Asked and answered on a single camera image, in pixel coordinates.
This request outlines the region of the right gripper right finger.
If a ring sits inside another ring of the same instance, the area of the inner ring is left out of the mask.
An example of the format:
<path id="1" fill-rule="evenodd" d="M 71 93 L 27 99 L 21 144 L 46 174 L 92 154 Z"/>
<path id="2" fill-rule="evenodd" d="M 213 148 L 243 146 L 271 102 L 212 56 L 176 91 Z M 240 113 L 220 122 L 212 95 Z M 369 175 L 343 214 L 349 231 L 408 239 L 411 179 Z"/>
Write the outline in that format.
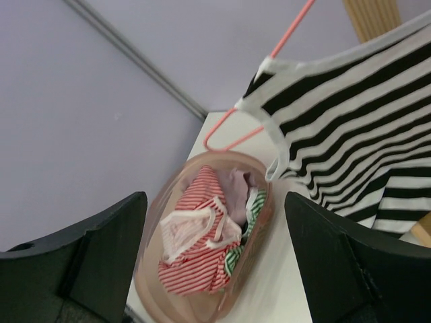
<path id="1" fill-rule="evenodd" d="M 429 322 L 430 249 L 340 217 L 296 192 L 287 225 L 313 322 Z"/>

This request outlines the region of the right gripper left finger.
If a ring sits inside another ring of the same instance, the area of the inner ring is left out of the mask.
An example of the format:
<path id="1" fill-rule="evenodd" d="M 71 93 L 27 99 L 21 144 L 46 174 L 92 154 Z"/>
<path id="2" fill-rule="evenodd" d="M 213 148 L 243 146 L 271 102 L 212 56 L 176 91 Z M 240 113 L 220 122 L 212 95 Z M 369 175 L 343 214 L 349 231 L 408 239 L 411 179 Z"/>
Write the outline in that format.
<path id="1" fill-rule="evenodd" d="M 147 196 L 1 253 L 2 322 L 121 322 Z"/>

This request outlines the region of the red striped tank top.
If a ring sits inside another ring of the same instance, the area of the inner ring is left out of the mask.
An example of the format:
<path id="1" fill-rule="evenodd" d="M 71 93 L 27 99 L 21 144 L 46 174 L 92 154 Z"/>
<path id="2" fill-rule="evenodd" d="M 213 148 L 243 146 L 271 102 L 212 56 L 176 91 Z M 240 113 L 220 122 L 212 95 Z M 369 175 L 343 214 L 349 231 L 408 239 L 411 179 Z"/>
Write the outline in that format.
<path id="1" fill-rule="evenodd" d="M 216 293 L 230 280 L 224 264 L 241 242 L 241 228 L 230 218 L 215 170 L 203 166 L 160 222 L 164 253 L 158 278 L 167 292 L 186 296 Z"/>

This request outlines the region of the green striped tank top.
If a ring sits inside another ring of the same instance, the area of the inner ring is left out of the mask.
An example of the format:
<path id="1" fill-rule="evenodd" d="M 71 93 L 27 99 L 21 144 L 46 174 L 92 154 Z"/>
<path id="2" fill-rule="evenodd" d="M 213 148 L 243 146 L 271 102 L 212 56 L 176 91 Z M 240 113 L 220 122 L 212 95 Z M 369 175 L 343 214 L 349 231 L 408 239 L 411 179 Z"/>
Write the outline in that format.
<path id="1" fill-rule="evenodd" d="M 245 248 L 245 245 L 254 229 L 257 219 L 263 209 L 267 198 L 267 191 L 252 187 L 249 190 L 249 197 L 245 205 L 246 211 L 246 223 L 242 227 L 242 239 L 241 243 L 232 248 L 226 253 L 224 260 L 224 272 L 231 277 L 238 261 L 240 260 L 241 254 Z"/>

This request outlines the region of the black white striped tank top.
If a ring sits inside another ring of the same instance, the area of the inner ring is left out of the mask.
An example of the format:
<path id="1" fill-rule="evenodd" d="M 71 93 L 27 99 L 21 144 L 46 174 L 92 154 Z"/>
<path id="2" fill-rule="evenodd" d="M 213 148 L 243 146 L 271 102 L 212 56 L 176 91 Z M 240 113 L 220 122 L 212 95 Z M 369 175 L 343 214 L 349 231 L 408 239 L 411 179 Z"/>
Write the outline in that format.
<path id="1" fill-rule="evenodd" d="M 395 238 L 429 213 L 429 13 L 324 59 L 268 57 L 236 108 L 277 149 L 268 180 Z"/>

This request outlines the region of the mauve tank top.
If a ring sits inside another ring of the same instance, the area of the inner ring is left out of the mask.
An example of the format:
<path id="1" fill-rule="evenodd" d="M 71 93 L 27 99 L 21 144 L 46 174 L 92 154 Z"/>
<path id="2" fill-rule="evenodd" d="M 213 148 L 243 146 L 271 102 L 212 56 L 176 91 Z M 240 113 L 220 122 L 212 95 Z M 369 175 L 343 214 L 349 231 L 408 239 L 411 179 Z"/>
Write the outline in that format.
<path id="1" fill-rule="evenodd" d="M 217 170 L 230 218 L 242 227 L 251 220 L 251 207 L 259 191 L 255 176 L 237 168 Z"/>

